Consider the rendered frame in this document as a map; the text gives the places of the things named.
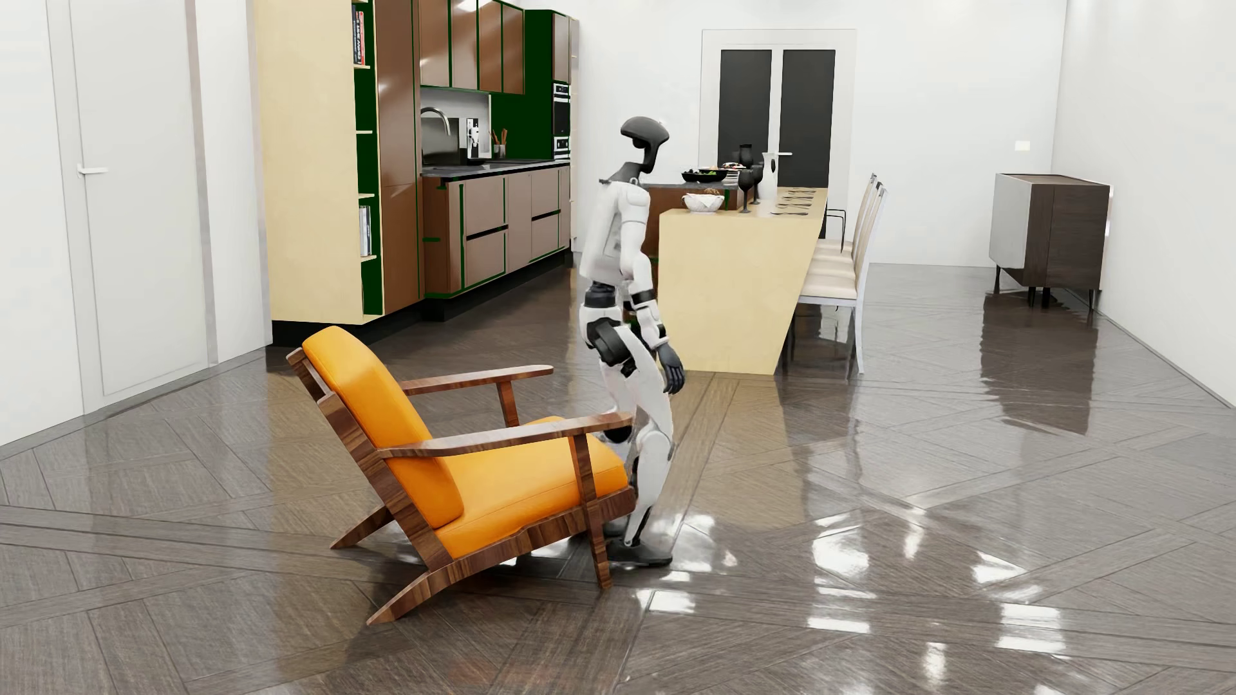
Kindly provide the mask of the white dining chair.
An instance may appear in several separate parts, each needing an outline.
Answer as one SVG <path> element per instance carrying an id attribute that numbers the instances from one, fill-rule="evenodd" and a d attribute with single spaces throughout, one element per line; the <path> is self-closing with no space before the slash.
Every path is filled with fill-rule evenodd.
<path id="1" fill-rule="evenodd" d="M 857 345 L 854 345 L 854 352 L 857 352 L 857 373 L 860 375 L 864 373 L 863 314 L 865 284 L 870 267 L 868 250 L 870 247 L 870 239 L 879 226 L 886 195 L 887 187 L 883 185 L 883 195 L 880 195 L 878 208 L 873 210 L 875 213 L 873 226 L 868 232 L 864 249 L 857 254 L 857 273 L 853 276 L 810 275 L 810 271 L 807 271 L 802 291 L 798 296 L 798 302 L 801 304 L 849 307 L 853 309 L 853 335 L 854 341 L 857 341 Z"/>
<path id="2" fill-rule="evenodd" d="M 857 244 L 859 244 L 863 237 L 866 223 L 869 221 L 869 218 L 873 216 L 873 207 L 881 189 L 883 184 L 879 183 L 878 174 L 873 173 L 868 181 L 861 202 L 859 207 L 857 207 L 857 213 L 854 214 L 853 220 L 847 216 L 847 211 L 844 209 L 827 208 L 824 213 L 826 220 L 822 224 L 822 231 L 816 244 L 816 251 L 823 254 L 837 252 L 853 257 Z M 842 220 L 842 236 L 839 240 L 836 240 L 836 242 L 826 239 L 828 218 L 840 218 Z"/>
<path id="3" fill-rule="evenodd" d="M 873 210 L 878 208 L 878 204 L 879 204 L 879 200 L 880 200 L 880 195 L 883 195 L 883 189 L 881 189 L 881 192 L 878 194 L 878 197 L 875 199 L 875 204 L 873 207 Z M 861 237 L 860 242 L 857 244 L 857 249 L 854 250 L 853 257 L 849 257 L 849 256 L 845 256 L 845 255 L 840 255 L 840 254 L 837 254 L 837 252 L 823 254 L 823 252 L 816 251 L 816 249 L 815 249 L 813 257 L 812 257 L 812 261 L 810 263 L 810 275 L 852 275 L 852 276 L 855 275 L 857 273 L 857 254 L 861 249 L 864 249 L 864 245 L 866 242 L 868 232 L 869 232 L 870 228 L 873 226 L 874 215 L 875 215 L 875 213 L 873 211 L 873 216 L 869 218 L 869 221 L 866 223 L 866 228 L 864 229 L 863 237 Z"/>

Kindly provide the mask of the white robot left leg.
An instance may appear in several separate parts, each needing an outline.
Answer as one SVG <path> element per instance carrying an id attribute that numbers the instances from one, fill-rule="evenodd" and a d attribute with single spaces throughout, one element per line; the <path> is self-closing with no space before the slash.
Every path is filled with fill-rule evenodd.
<path id="1" fill-rule="evenodd" d="M 625 378 L 620 373 L 620 367 L 608 367 L 606 365 L 601 365 L 599 370 L 602 373 L 602 381 L 606 386 L 606 390 L 608 393 L 611 393 L 611 399 L 613 401 L 611 411 L 629 413 L 634 416 L 637 413 L 638 407 L 628 387 L 625 386 Z M 604 439 L 611 444 L 619 445 L 619 448 L 625 446 L 625 449 L 623 449 L 622 453 L 625 453 L 624 467 L 629 480 L 633 480 L 630 470 L 632 470 L 632 461 L 634 460 L 633 459 L 634 454 L 632 454 L 633 449 L 630 449 L 629 445 L 625 445 L 625 441 L 630 439 L 633 433 L 633 427 L 634 425 L 632 424 L 632 425 L 625 425 L 623 428 L 611 429 L 611 432 L 602 433 Z M 625 526 L 628 526 L 628 521 L 629 521 L 629 514 L 624 514 L 623 517 L 618 517 L 611 522 L 606 522 L 603 527 L 604 538 L 607 540 L 613 538 L 622 538 L 625 533 Z"/>

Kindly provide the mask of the beige kitchen island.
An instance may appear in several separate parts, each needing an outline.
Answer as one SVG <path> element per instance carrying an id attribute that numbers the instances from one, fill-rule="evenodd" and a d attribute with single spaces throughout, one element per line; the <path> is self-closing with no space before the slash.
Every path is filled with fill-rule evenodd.
<path id="1" fill-rule="evenodd" d="M 748 213 L 660 215 L 658 305 L 686 370 L 775 373 L 828 194 L 780 187 Z"/>

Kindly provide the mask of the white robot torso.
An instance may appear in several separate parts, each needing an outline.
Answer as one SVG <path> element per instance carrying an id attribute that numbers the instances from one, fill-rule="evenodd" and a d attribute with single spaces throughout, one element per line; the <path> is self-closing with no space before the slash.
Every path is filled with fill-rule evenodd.
<path id="1" fill-rule="evenodd" d="M 632 181 L 604 181 L 595 220 L 581 234 L 578 275 L 630 296 L 653 292 L 651 262 L 641 252 L 650 203 L 649 192 Z"/>

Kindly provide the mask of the white pitcher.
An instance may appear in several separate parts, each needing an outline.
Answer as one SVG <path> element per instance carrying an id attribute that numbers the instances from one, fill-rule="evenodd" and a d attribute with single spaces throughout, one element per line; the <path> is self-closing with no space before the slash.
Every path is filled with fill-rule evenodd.
<path id="1" fill-rule="evenodd" d="M 792 156 L 791 152 L 763 152 L 763 177 L 760 177 L 758 188 L 759 200 L 775 200 L 777 197 L 777 172 L 780 171 L 779 162 Z"/>

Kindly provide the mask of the brown lower kitchen cabinets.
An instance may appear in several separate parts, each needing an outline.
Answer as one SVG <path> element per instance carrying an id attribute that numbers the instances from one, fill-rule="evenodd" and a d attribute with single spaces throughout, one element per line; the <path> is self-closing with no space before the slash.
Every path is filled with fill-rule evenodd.
<path id="1" fill-rule="evenodd" d="M 571 181 L 565 160 L 426 168 L 425 297 L 451 298 L 569 250 Z"/>

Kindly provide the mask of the brown kitchen cabinets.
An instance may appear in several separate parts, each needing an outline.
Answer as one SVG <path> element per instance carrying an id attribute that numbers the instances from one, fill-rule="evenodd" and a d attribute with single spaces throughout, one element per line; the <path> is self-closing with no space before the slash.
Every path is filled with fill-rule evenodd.
<path id="1" fill-rule="evenodd" d="M 420 85 L 524 93 L 524 10 L 503 0 L 418 0 Z"/>
<path id="2" fill-rule="evenodd" d="M 565 160 L 426 168 L 425 297 L 451 298 L 569 250 L 571 181 Z"/>

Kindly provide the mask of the black robot head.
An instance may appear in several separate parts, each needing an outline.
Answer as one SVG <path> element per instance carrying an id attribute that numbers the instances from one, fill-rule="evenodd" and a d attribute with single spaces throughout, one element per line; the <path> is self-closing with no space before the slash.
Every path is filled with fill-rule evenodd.
<path id="1" fill-rule="evenodd" d="M 616 181 L 638 181 L 639 176 L 651 173 L 658 163 L 660 147 L 670 139 L 662 122 L 646 116 L 628 117 L 620 127 L 620 135 L 632 139 L 632 143 L 641 150 L 641 161 L 625 162 L 616 173 Z"/>

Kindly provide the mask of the dark glass double door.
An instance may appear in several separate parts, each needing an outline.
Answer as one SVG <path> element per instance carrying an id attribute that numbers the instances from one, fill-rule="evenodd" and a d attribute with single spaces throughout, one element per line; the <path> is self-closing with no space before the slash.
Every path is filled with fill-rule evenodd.
<path id="1" fill-rule="evenodd" d="M 857 30 L 705 30 L 701 52 L 700 164 L 733 158 L 742 143 L 791 152 L 777 184 L 828 189 L 850 207 Z"/>

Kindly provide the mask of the green tall oven cabinet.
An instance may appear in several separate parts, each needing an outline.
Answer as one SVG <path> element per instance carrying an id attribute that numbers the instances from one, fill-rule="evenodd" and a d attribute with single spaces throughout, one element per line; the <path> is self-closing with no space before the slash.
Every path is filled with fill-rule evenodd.
<path id="1" fill-rule="evenodd" d="M 546 7 L 524 7 L 524 93 L 491 93 L 491 129 L 507 129 L 506 160 L 552 157 L 552 82 L 578 70 L 578 21 Z"/>

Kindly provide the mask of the brown upper kitchen cabinets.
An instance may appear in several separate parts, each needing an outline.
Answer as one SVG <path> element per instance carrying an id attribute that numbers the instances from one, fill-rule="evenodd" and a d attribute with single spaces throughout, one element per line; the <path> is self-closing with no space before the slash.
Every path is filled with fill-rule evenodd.
<path id="1" fill-rule="evenodd" d="M 524 10 L 503 0 L 418 0 L 420 85 L 524 93 Z"/>

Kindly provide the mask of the dark wood sideboard cabinet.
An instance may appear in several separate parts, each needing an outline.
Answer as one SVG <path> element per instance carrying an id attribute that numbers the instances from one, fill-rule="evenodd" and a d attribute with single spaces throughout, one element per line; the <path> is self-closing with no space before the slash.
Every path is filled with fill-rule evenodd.
<path id="1" fill-rule="evenodd" d="M 989 256 L 997 275 L 1042 291 L 1086 291 L 1098 305 L 1111 188 L 1060 174 L 995 176 Z"/>

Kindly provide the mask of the tall beige shelf cabinet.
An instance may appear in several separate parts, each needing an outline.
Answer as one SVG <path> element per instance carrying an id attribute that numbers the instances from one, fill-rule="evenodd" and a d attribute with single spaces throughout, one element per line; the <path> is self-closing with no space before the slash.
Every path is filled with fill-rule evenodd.
<path id="1" fill-rule="evenodd" d="M 363 7 L 368 68 L 353 66 Z M 419 303 L 418 0 L 252 0 L 269 318 L 363 325 Z M 360 255 L 358 207 L 373 255 Z"/>

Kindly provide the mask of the white room door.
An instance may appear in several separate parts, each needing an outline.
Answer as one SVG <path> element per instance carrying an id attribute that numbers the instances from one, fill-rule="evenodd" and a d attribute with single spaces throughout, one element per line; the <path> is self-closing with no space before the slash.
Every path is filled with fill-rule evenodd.
<path id="1" fill-rule="evenodd" d="M 190 9 L 46 0 L 87 412 L 209 362 Z"/>

